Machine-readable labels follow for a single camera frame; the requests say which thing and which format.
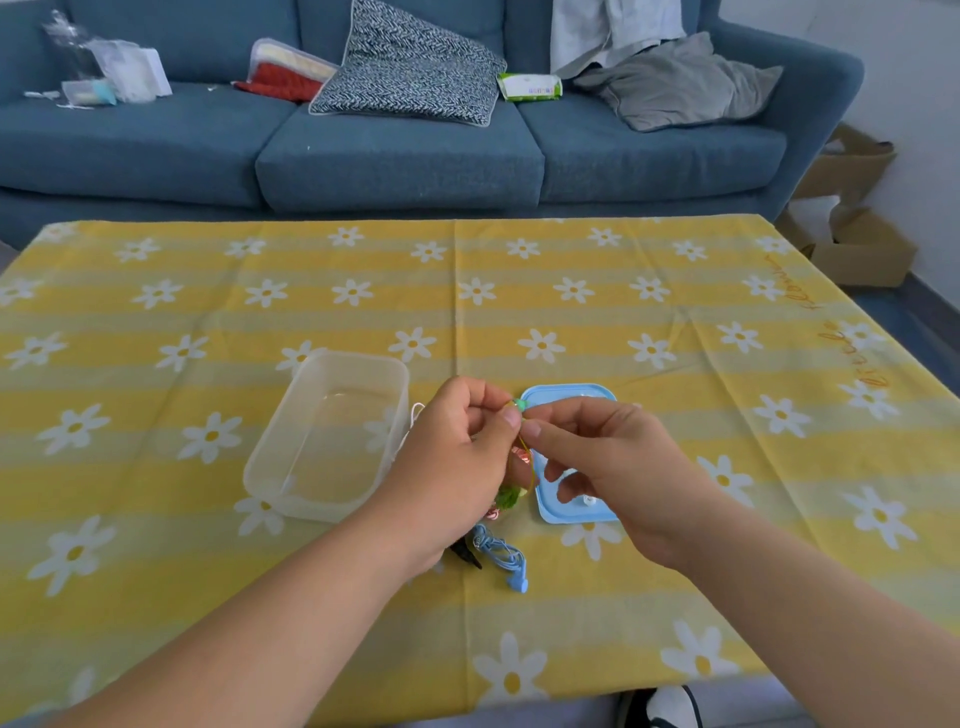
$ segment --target forearm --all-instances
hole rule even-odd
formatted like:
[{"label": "forearm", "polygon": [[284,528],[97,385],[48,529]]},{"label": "forearm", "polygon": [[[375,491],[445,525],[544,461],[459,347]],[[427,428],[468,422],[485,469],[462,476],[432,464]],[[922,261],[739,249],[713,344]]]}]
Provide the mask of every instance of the forearm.
[{"label": "forearm", "polygon": [[950,725],[960,642],[727,498],[685,539],[684,574],[828,726]]},{"label": "forearm", "polygon": [[302,726],[406,578],[385,532],[358,513],[53,728]]}]

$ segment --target hand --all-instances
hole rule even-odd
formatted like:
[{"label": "hand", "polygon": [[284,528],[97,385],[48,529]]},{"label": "hand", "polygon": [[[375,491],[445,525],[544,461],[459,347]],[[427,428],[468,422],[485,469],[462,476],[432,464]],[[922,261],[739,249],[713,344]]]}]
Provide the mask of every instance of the hand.
[{"label": "hand", "polygon": [[691,463],[666,428],[636,404],[578,397],[532,407],[520,434],[547,458],[544,476],[558,498],[599,497],[620,519],[636,549],[679,569],[680,546],[695,533],[703,508],[723,497]]},{"label": "hand", "polygon": [[409,575],[436,564],[483,518],[505,475],[530,482],[529,467],[511,454],[520,419],[507,392],[467,376],[449,379],[417,417],[394,466],[360,509],[388,523],[395,543],[411,549]]}]

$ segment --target sofa seat cushion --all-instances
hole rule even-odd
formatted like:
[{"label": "sofa seat cushion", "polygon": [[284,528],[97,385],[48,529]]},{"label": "sofa seat cushion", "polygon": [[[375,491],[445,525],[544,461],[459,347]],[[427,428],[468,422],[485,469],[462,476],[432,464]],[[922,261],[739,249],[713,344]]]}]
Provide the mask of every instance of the sofa seat cushion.
[{"label": "sofa seat cushion", "polygon": [[524,207],[540,198],[543,155],[503,101],[486,128],[301,108],[263,150],[256,176],[285,213]]},{"label": "sofa seat cushion", "polygon": [[786,136],[754,124],[632,130],[602,100],[567,93],[520,104],[546,157],[545,203],[663,202],[765,186]]},{"label": "sofa seat cushion", "polygon": [[229,86],[173,84],[151,104],[0,106],[0,187],[50,195],[263,207],[253,164],[296,108]]}]

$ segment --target sofa armrest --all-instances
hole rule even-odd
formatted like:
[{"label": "sofa armrest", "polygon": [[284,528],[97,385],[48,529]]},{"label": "sofa armrest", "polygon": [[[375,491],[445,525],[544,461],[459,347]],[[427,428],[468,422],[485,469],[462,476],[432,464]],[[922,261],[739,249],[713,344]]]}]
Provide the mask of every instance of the sofa armrest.
[{"label": "sofa armrest", "polygon": [[0,104],[24,91],[60,88],[57,59],[41,27],[59,6],[57,0],[0,2]]},{"label": "sofa armrest", "polygon": [[775,219],[863,84],[863,62],[805,40],[747,28],[715,14],[704,18],[716,52],[759,68],[782,65],[783,76],[757,123],[784,132],[780,170],[761,193],[763,214]]}]

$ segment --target gray pillow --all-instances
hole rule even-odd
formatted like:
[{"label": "gray pillow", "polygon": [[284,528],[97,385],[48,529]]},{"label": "gray pillow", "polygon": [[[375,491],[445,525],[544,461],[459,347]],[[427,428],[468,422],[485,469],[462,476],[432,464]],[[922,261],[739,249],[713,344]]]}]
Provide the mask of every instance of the gray pillow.
[{"label": "gray pillow", "polygon": [[587,71],[573,83],[599,94],[633,129],[653,132],[756,116],[782,74],[782,66],[760,70],[727,61],[713,53],[709,33],[698,33]]},{"label": "gray pillow", "polygon": [[490,125],[507,62],[483,43],[378,0],[353,0],[340,70],[311,114],[376,113]]}]

